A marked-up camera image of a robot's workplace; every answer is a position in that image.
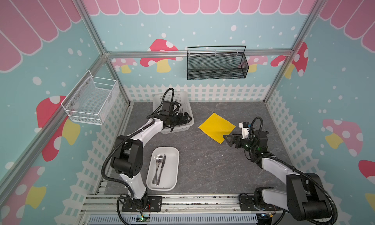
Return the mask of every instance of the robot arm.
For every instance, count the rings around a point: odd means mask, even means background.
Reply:
[[[259,119],[259,130],[254,131],[253,124]],[[304,173],[288,163],[278,159],[267,149],[267,134],[262,131],[263,121],[256,117],[251,124],[240,123],[242,134],[224,135],[230,147],[243,148],[249,152],[248,160],[260,168],[272,173],[287,186],[287,191],[279,191],[270,187],[256,188],[254,204],[257,208],[276,205],[289,212],[298,221],[309,220],[315,224],[334,224],[337,219],[337,209],[330,195],[324,190],[322,182],[315,173]],[[314,219],[332,218],[327,222]]]

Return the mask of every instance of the black cable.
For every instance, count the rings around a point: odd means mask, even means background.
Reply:
[[[329,202],[329,204],[331,206],[331,209],[332,209],[332,217],[331,217],[331,219],[328,220],[328,221],[326,221],[326,222],[319,222],[319,221],[311,219],[311,220],[308,220],[310,223],[314,223],[314,224],[317,224],[317,225],[333,225],[337,221],[337,217],[338,217],[337,207],[335,205],[335,202],[333,201],[333,199],[331,198],[331,196],[327,193],[327,191],[323,188],[323,186],[321,186],[320,184],[318,184],[313,178],[311,178],[306,173],[298,170],[294,166],[289,165],[288,163],[284,162],[283,160],[278,159],[277,157],[261,156],[261,157],[258,157],[254,162],[257,163],[262,158],[273,159],[276,162],[280,162],[280,163],[284,164],[285,166],[289,167],[292,171],[294,171],[297,174],[305,177],[309,182],[312,182],[325,195],[325,197],[328,199],[328,202]]]
[[[285,210],[282,212],[282,214],[280,215],[280,217],[276,220],[276,222],[272,225],[277,225],[279,224],[279,222],[281,222],[282,218],[284,218],[284,215],[285,215]]]
[[[130,194],[131,194],[131,198],[134,197],[134,192],[133,190],[129,187],[129,185],[125,182],[125,181],[122,181],[122,180],[119,180],[119,179],[116,179],[116,178],[111,178],[109,176],[107,176],[105,174],[105,169],[107,167],[107,164],[108,162],[110,161],[110,159],[112,158],[112,156],[114,155],[114,153],[122,146],[124,145],[130,138],[132,138],[133,136],[135,136],[136,134],[144,131],[145,129],[147,129],[148,127],[150,127],[151,125],[153,125],[155,123],[155,119],[152,120],[151,123],[145,125],[144,127],[142,127],[141,129],[135,131],[134,133],[130,134],[129,136],[125,137],[125,139],[123,141],[121,141],[121,143],[119,143],[113,150],[112,152],[110,152],[110,154],[108,154],[107,158],[104,160],[104,163],[103,163],[103,166],[102,166],[102,171],[101,171],[101,174],[102,174],[102,177],[103,179],[106,179],[108,181],[113,181],[113,182],[117,182],[117,183],[120,183],[120,184],[123,184],[125,185],[125,187],[129,190]]]
[[[163,105],[163,101],[164,101],[164,98],[165,98],[166,94],[167,94],[169,91],[171,91],[171,90],[172,90],[171,102],[173,101],[174,89],[173,89],[173,87],[170,87],[170,88],[168,88],[168,89],[165,91],[165,93],[164,93],[164,95],[163,95],[163,98],[162,98],[162,102],[160,103],[159,107],[157,107],[156,110],[154,110],[154,111],[151,113],[151,115],[154,115],[154,114],[155,114],[155,113],[156,113],[156,112],[162,107],[162,105]]]

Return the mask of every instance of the wall-mounted basket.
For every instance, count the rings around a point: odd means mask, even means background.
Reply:
[[[187,79],[246,78],[245,49],[242,45],[187,47]]]
[[[61,105],[73,122],[103,125],[119,92],[116,80],[93,77],[87,71]]]

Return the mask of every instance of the white plastic tray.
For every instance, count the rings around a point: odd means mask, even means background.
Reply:
[[[165,154],[164,169],[160,178],[159,185],[153,184],[152,179],[154,178],[156,171],[156,156]],[[179,170],[180,152],[178,149],[173,147],[159,147],[156,148],[151,155],[150,167],[148,168],[146,185],[150,190],[155,191],[170,191],[174,189],[177,183],[177,174]],[[159,166],[157,176],[159,177],[162,164]]]

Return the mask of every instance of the black mounting plate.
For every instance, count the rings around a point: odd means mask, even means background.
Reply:
[[[149,196],[148,201],[150,202],[150,212],[160,212],[162,208],[163,197],[153,197]],[[138,212],[136,208],[133,207],[132,200],[130,198],[124,199],[124,204],[122,205],[122,212]]]

